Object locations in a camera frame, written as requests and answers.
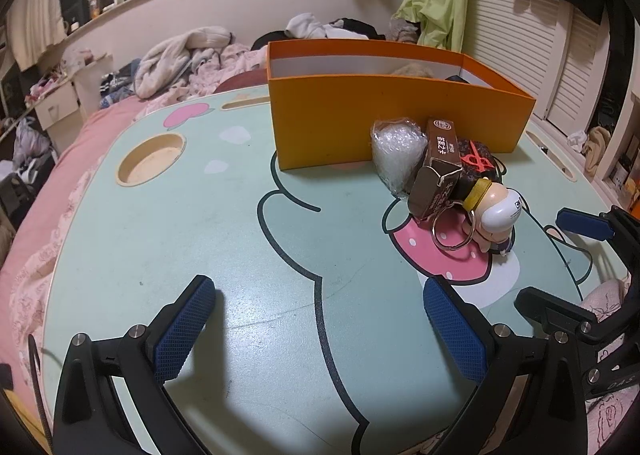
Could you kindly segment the cream fleece blanket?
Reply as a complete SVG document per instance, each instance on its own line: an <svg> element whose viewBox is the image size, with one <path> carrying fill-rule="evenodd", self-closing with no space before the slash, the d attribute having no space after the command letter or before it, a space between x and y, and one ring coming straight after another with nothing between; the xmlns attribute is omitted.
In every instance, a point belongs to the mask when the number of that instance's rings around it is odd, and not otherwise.
<svg viewBox="0 0 640 455"><path fill-rule="evenodd" d="M232 42L232 32L221 26L191 29L154 45L140 59L134 76L134 92L147 100L167 88L197 63L221 52Z"/></svg>

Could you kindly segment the black clothing pile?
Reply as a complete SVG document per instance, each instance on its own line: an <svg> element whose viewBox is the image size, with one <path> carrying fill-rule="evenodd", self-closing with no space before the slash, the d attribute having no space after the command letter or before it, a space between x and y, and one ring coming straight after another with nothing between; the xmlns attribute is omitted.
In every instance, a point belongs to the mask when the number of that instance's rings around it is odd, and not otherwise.
<svg viewBox="0 0 640 455"><path fill-rule="evenodd" d="M329 22L329 24L334 27L344 28L346 30L364 34L368 37L368 40L385 40L384 34L378 33L373 26L366 22L360 22L360 20L357 19L342 17L334 20L334 22ZM293 38L290 38L284 30L270 31L256 39L250 49L252 51L257 51L261 48L265 48L270 42L286 40L293 40Z"/></svg>

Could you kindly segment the dark pouch red emblem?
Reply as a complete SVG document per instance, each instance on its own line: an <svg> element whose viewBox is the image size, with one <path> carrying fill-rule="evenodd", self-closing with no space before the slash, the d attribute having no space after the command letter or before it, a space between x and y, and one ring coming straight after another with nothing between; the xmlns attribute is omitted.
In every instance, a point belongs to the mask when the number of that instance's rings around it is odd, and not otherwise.
<svg viewBox="0 0 640 455"><path fill-rule="evenodd" d="M459 160L447 175L446 206L462 204L475 209L495 184L502 183L502 171L497 159L482 142L458 141Z"/></svg>

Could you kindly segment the orange cardboard box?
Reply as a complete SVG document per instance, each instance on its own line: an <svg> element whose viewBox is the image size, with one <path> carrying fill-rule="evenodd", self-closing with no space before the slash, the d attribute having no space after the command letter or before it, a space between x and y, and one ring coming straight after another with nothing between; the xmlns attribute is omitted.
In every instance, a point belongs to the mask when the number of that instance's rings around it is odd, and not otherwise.
<svg viewBox="0 0 640 455"><path fill-rule="evenodd" d="M436 78L392 76L424 63ZM267 74L274 143L281 169L371 157L375 121L454 123L457 136L491 152L513 152L536 100L469 55L382 40L271 42Z"/></svg>

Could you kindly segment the brown milk carton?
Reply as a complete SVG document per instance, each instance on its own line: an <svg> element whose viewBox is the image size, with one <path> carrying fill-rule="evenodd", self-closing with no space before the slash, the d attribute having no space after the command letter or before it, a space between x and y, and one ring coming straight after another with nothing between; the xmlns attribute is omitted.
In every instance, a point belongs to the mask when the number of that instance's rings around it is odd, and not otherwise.
<svg viewBox="0 0 640 455"><path fill-rule="evenodd" d="M416 221L426 221L445 207L462 172L459 143L454 123L430 119L426 125L427 145L416 170L408 209Z"/></svg>

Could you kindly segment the white clothing pile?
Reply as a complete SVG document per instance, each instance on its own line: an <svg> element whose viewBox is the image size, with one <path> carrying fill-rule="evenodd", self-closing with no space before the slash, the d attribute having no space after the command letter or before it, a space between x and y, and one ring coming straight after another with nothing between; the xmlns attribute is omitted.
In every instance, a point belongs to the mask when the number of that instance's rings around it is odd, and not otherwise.
<svg viewBox="0 0 640 455"><path fill-rule="evenodd" d="M293 39L349 39L368 40L364 34L322 24L311 13L298 14L290 19L284 32Z"/></svg>

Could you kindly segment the beige fluffy scrunchie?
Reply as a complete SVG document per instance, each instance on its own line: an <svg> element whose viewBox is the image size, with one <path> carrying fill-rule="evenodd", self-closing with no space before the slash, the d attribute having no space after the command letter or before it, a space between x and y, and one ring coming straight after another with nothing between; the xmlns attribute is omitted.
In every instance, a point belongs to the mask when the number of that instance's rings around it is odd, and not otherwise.
<svg viewBox="0 0 640 455"><path fill-rule="evenodd" d="M436 74L427 64L424 63L408 63L401 66L390 73L392 76L399 77L416 77L416 78L436 78Z"/></svg>

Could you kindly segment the penguin figurine keychain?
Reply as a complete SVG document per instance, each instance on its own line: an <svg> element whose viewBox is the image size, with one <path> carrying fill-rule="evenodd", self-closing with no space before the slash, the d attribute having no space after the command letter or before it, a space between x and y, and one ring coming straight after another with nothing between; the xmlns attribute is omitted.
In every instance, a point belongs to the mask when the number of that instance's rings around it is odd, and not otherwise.
<svg viewBox="0 0 640 455"><path fill-rule="evenodd" d="M506 256L514 241L515 224L522 212L521 195L503 184L479 178L462 200L447 201L432 219L432 237L440 251L459 250L475 241L482 253ZM464 239L456 245L443 243L436 232L439 218L451 208L459 208L464 214Z"/></svg>

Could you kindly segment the clear plastic wrap ball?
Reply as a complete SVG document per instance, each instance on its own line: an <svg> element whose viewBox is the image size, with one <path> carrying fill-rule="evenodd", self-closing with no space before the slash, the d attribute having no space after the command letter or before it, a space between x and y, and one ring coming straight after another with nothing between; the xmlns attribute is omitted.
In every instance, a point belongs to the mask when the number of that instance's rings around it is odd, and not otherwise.
<svg viewBox="0 0 640 455"><path fill-rule="evenodd" d="M409 119L375 121L372 161L378 176L397 198L407 198L425 155L427 137Z"/></svg>

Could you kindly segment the white drawer cabinet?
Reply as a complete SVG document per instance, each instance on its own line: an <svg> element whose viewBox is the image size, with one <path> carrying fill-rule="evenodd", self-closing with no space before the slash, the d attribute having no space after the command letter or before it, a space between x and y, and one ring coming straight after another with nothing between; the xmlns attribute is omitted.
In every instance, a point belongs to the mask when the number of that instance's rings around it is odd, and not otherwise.
<svg viewBox="0 0 640 455"><path fill-rule="evenodd" d="M103 54L35 103L38 123L58 155L75 142L89 117L99 109L102 77L112 69L113 57Z"/></svg>

